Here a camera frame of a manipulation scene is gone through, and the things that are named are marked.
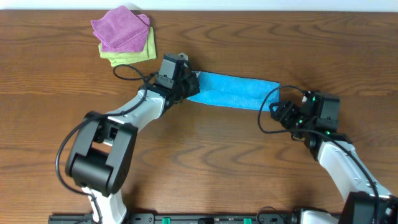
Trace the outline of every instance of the blue cloth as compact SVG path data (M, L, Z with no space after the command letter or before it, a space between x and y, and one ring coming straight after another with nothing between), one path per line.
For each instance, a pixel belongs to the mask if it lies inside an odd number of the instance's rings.
M198 79L200 93L188 97L188 100L246 110L259 110L267 94L279 86L276 82L210 72L200 72ZM269 111L269 105L278 101L279 90L271 94L262 110Z

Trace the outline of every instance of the cloth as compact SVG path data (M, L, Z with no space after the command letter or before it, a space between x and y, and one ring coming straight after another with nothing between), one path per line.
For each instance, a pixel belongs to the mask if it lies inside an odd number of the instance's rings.
M149 31L149 18L134 15L125 6L108 11L100 20L92 20L94 35L103 52L141 52Z
M102 44L99 44L98 45L99 56L101 58L109 59L112 67L115 67L120 64L130 64L130 63L137 63L137 62L143 62L145 60L155 59L156 49L155 49L154 29L152 27L149 28L147 41L145 43L144 50L142 52L126 52L126 53L102 52L101 48Z
M213 106L226 106L246 110L259 110L267 94L279 83L252 78L239 78L210 72L200 72L200 93L188 100ZM279 101L279 90L266 101L263 111Z

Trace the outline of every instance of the wooden tabletop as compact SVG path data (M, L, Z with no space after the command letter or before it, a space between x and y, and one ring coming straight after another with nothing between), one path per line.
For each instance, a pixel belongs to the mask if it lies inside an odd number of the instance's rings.
M398 14L143 12L160 68L185 52L196 70L272 80L341 96L340 127L368 169L398 192ZM86 112L114 110L140 82L115 78L90 20L105 11L0 11L0 223L90 212L55 176L57 149ZM284 99L299 98L283 91ZM257 111L184 101L138 135L122 193L128 209L256 213L265 205L339 212L327 172L289 134L265 135ZM282 127L266 113L267 129ZM62 156L62 170L70 142Z

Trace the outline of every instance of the white wall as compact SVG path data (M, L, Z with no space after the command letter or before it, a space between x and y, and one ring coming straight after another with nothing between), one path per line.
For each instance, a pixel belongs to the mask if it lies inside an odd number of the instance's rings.
M398 0L0 0L0 9L269 10L398 12Z

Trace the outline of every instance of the green cloth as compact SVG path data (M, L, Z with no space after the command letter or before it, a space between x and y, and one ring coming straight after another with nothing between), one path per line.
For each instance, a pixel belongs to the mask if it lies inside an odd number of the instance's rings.
M111 62L112 67L121 64L137 63L155 59L156 49L154 29L152 27L149 28L147 42L145 43L144 50L142 52L102 52L101 48L102 45L99 44L99 56L101 58L108 59Z

